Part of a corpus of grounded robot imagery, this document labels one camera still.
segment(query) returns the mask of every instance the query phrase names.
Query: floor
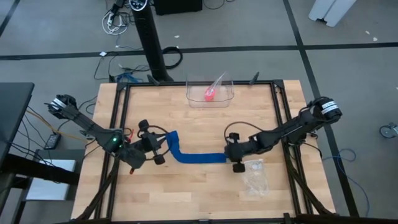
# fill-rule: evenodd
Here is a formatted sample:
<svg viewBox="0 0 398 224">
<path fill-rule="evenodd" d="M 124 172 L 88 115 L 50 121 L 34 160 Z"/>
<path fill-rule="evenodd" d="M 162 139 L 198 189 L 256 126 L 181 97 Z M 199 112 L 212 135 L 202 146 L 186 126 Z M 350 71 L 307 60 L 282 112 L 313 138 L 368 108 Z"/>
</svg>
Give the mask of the floor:
<svg viewBox="0 0 398 224">
<path fill-rule="evenodd" d="M 217 10 L 155 16 L 161 45 L 187 52 L 181 65 L 169 73 L 184 81 L 187 74 L 227 70 L 235 80 L 248 80 L 260 72 L 263 80 L 300 80 L 307 101 L 318 95 L 333 98 L 344 115 L 332 125 L 333 131 L 319 132 L 324 157 L 331 156 L 330 148 L 353 149 L 357 158 L 344 161 L 344 167 L 366 191 L 369 217 L 398 218 L 397 139 L 379 134 L 380 126 L 398 122 L 398 104 L 394 103 L 398 97 L 398 27 L 394 25 L 398 2 L 359 0 L 331 28 L 308 18 L 314 1 L 235 0 Z M 113 2 L 108 0 L 108 7 Z M 222 1 L 206 2 L 215 7 Z M 106 82 L 93 79 L 99 52 L 129 50 L 115 48 L 116 37 L 103 32 L 100 20 L 106 11 L 105 0 L 0 0 L 0 82 L 34 82 L 30 106 L 58 126 L 62 121 L 47 113 L 43 103 L 56 94 L 73 95 L 79 102 L 94 97 Z M 135 27 L 128 28 L 119 45 L 141 46 Z M 121 73 L 118 64 L 135 67 L 146 62 L 142 54 L 133 54 L 114 59 L 111 74 Z M 109 59 L 101 63 L 97 77 L 107 77 Z M 172 63 L 176 55 L 166 55 L 165 60 Z M 136 76 L 145 78 L 146 73 Z M 46 139 L 50 131 L 29 118 Z M 31 138 L 41 141 L 28 128 Z M 74 124 L 62 131 L 78 134 Z M 15 142 L 27 145 L 20 135 Z M 82 149 L 83 143 L 63 138 L 60 147 Z M 337 212 L 349 215 L 332 160 L 325 161 L 324 167 Z M 365 216 L 366 198 L 356 184 L 350 182 L 350 186 L 358 212 Z M 0 223 L 10 222 L 18 196 L 19 191 L 12 190 Z M 28 202 L 21 223 L 64 222 L 72 206 L 71 201 Z"/>
</svg>

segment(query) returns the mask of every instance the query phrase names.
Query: plastic bag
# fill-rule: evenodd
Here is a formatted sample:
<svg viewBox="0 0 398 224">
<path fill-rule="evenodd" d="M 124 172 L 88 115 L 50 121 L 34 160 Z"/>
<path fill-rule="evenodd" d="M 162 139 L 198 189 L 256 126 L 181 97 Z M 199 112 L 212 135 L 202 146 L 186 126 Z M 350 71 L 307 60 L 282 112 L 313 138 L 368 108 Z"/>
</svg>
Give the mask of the plastic bag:
<svg viewBox="0 0 398 224">
<path fill-rule="evenodd" d="M 269 192 L 264 161 L 262 159 L 244 162 L 246 171 L 242 173 L 248 195 L 265 196 Z"/>
</svg>

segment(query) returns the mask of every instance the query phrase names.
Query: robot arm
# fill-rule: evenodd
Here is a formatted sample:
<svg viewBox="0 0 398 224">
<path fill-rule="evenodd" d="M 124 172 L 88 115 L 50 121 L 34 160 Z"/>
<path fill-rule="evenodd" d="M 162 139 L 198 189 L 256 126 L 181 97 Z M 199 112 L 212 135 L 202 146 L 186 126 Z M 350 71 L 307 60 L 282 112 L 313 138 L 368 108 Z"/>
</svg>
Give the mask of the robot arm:
<svg viewBox="0 0 398 224">
<path fill-rule="evenodd" d="M 151 127 L 147 120 L 139 123 L 139 138 L 141 140 L 130 143 L 123 131 L 104 129 L 87 116 L 79 112 L 76 107 L 76 100 L 69 95 L 57 95 L 57 97 L 47 104 L 49 112 L 59 119 L 69 119 L 83 128 L 88 134 L 95 137 L 98 144 L 115 158 L 118 158 L 132 168 L 138 169 L 148 160 L 145 153 L 152 151 L 153 160 L 157 165 L 165 162 L 163 155 L 159 155 L 157 150 L 161 148 L 165 141 L 165 134 L 156 134 L 148 132 Z"/>
<path fill-rule="evenodd" d="M 249 136 L 247 142 L 238 142 L 239 134 L 230 133 L 226 137 L 224 153 L 231 162 L 236 162 L 233 165 L 234 172 L 244 172 L 245 168 L 241 163 L 244 156 L 268 152 L 283 138 L 288 144 L 301 145 L 307 133 L 337 122 L 341 115 L 339 107 L 332 99 L 321 97 L 302 108 L 297 117 L 272 131 L 261 131 Z"/>
</svg>

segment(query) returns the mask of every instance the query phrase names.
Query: blue towel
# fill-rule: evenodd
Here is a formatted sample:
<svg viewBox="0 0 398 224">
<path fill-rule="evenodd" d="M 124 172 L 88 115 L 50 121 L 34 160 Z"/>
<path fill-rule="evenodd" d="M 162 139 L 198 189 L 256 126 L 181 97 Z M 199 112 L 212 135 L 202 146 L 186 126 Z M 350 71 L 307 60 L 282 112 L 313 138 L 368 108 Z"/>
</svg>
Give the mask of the blue towel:
<svg viewBox="0 0 398 224">
<path fill-rule="evenodd" d="M 207 164 L 207 163 L 225 163 L 226 156 L 223 153 L 208 154 L 184 154 L 180 151 L 178 134 L 176 131 L 166 134 L 167 145 L 174 158 L 184 164 Z"/>
</svg>

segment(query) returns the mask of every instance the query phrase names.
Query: wooden table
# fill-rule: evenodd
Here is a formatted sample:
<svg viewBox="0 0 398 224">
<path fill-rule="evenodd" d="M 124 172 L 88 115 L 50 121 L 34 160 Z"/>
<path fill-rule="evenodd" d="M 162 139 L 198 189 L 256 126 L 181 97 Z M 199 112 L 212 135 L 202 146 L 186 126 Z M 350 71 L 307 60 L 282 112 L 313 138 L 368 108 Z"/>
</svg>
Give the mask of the wooden table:
<svg viewBox="0 0 398 224">
<path fill-rule="evenodd" d="M 284 83 L 292 116 L 297 116 L 299 109 L 305 106 L 300 82 L 286 80 Z M 150 124 L 168 131 L 177 130 L 182 152 L 209 153 L 223 152 L 224 128 L 234 121 L 247 121 L 262 129 L 277 126 L 269 85 L 236 85 L 234 92 L 234 99 L 227 108 L 193 109 L 188 105 L 185 86 L 132 87 L 126 128 L 138 130 L 138 122 L 148 119 Z M 115 94 L 116 84 L 102 84 L 99 88 L 93 120 L 102 127 L 109 127 Z M 123 96 L 121 94 L 116 124 L 120 123 Z M 243 124 L 228 130 L 238 132 L 241 139 L 247 139 L 256 131 Z M 307 142 L 317 145 L 313 138 L 307 138 Z M 86 152 L 94 147 L 96 145 L 92 144 Z M 301 152 L 308 186 L 327 209 L 334 211 L 318 151 L 303 145 Z M 98 149 L 85 159 L 72 218 L 79 216 L 94 197 L 103 157 L 104 151 Z M 282 217 L 285 212 L 294 216 L 281 143 L 271 152 L 244 158 L 245 161 L 251 159 L 264 160 L 269 184 L 266 196 L 247 195 L 241 175 L 233 173 L 231 164 L 181 164 L 169 153 L 165 156 L 165 164 L 157 166 L 146 162 L 134 175 L 129 175 L 130 167 L 122 162 L 112 221 L 275 218 Z M 304 211 L 302 194 L 298 191 Z M 103 216 L 107 198 L 105 195 Z"/>
</svg>

